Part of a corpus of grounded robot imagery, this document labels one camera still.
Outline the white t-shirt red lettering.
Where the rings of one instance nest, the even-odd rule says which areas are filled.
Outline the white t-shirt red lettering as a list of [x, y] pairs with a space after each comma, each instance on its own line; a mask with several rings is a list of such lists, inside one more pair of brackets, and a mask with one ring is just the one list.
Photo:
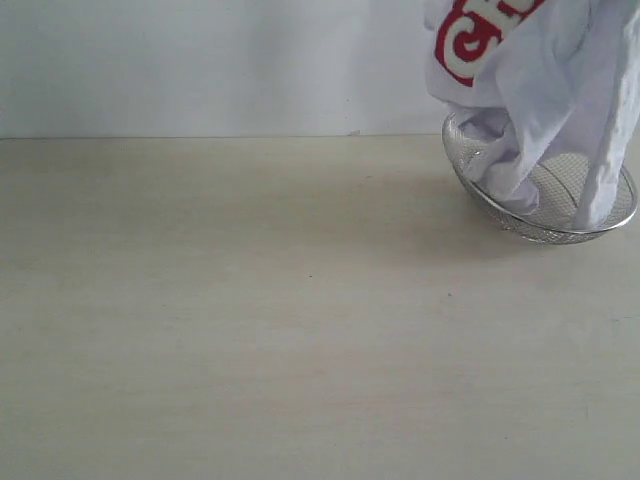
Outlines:
[[562, 153], [589, 162], [574, 225], [613, 208], [639, 119], [635, 1], [432, 1], [428, 93], [483, 142], [464, 177], [511, 211], [539, 206], [533, 168]]

